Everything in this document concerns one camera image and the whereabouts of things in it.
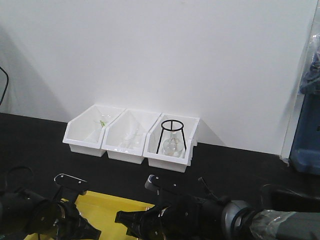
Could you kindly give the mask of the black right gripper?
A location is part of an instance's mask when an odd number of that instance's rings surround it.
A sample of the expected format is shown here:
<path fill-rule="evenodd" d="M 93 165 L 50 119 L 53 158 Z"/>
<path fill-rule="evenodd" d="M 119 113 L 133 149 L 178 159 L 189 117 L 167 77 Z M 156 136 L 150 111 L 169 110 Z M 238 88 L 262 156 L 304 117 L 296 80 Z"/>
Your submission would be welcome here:
<path fill-rule="evenodd" d="M 198 182 L 204 198 L 183 194 L 175 183 L 151 174 L 144 186 L 156 192 L 157 204 L 147 211 L 118 211 L 114 222 L 140 240 L 223 240 L 222 215 L 231 199 L 215 196 L 203 177 Z"/>

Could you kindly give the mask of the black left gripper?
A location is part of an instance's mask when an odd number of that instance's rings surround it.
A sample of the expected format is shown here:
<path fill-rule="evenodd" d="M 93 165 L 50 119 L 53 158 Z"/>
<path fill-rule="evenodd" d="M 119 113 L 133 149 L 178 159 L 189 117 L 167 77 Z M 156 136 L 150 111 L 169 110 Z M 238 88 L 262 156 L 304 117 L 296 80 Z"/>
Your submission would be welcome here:
<path fill-rule="evenodd" d="M 76 206 L 78 196 L 88 190 L 88 182 L 79 177 L 59 173 L 54 177 L 58 186 L 52 200 L 37 208 L 37 234 L 60 240 L 98 240 L 101 231 L 82 217 Z"/>

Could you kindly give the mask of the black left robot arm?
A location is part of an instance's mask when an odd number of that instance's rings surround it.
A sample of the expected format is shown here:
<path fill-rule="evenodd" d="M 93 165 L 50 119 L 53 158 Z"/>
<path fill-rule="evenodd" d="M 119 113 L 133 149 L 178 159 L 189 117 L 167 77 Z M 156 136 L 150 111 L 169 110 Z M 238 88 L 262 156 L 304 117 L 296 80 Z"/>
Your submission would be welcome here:
<path fill-rule="evenodd" d="M 98 240 L 101 230 L 92 226 L 76 206 L 78 196 L 85 195 L 88 182 L 60 173 L 54 177 L 58 190 L 52 199 L 45 198 L 23 186 L 8 191 L 8 177 L 18 170 L 32 171 L 27 166 L 16 166 L 3 176 L 0 190 L 0 233 L 10 235 L 24 232 L 42 235 L 52 240 Z"/>

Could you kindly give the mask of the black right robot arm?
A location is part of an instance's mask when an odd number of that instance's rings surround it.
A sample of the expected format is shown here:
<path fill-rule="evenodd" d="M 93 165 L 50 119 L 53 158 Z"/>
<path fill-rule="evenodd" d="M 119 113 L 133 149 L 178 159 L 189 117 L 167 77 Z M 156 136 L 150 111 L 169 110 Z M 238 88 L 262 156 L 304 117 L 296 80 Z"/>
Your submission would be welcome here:
<path fill-rule="evenodd" d="M 157 204 L 144 211 L 118 211 L 115 223 L 140 240 L 318 240 L 316 211 L 256 209 L 244 200 L 217 197 L 203 177 L 197 180 L 205 197 L 183 194 L 159 176 L 144 187 L 155 192 Z"/>

